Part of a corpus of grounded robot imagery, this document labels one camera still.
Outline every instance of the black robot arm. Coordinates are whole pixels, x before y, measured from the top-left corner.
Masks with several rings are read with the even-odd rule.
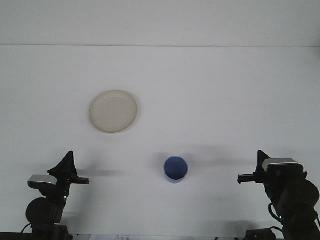
[[[314,209],[320,194],[317,187],[306,180],[308,173],[304,172],[304,167],[291,158],[270,158],[261,150],[257,158],[255,172],[239,175],[238,183],[264,185],[271,200],[269,211],[283,225],[285,240],[320,240],[315,222],[318,214]]]
[[[67,226],[55,224],[61,221],[71,184],[89,184],[90,180],[78,176],[72,151],[48,173],[33,175],[28,180],[29,187],[38,189],[44,197],[33,200],[25,215],[31,223],[34,239],[46,235],[50,240],[70,240]]]

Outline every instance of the white plate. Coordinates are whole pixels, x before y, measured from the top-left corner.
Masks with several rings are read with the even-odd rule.
[[[122,90],[106,91],[95,98],[89,117],[100,131],[118,133],[127,129],[136,119],[138,105],[135,98]]]

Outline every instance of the black cable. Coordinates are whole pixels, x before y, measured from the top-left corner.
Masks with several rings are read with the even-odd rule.
[[[269,204],[269,213],[270,213],[270,215],[275,219],[275,220],[277,220],[279,223],[281,223],[281,221],[280,221],[280,218],[278,218],[275,214],[274,214],[274,212],[272,211],[272,209],[271,209],[271,206],[272,206],[272,203],[270,203]]]
[[[21,233],[23,234],[24,231],[26,230],[26,228],[29,227],[30,225],[31,225],[31,223],[27,224],[27,225],[22,229]]]
[[[276,229],[276,230],[278,230],[278,231],[282,232],[282,229],[281,229],[281,228],[279,228],[279,227],[277,227],[277,226],[272,226],[272,227],[270,227],[270,229]]]

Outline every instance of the white wall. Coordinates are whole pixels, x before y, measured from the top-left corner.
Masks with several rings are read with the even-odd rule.
[[[229,46],[318,46],[319,3],[1,1],[0,231],[27,224],[41,196],[27,180],[68,151],[91,179],[71,186],[71,233],[239,237],[276,225],[263,186],[237,177],[262,149],[320,186],[320,47]],[[119,134],[89,120],[111,89],[140,108]],[[162,173],[172,155],[189,164],[179,184]]]
[[[319,0],[1,0],[1,44],[319,46]]]

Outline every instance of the blue cup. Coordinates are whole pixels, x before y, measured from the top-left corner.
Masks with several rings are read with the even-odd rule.
[[[188,165],[179,156],[172,156],[164,163],[164,174],[169,182],[177,184],[183,180],[188,172]]]

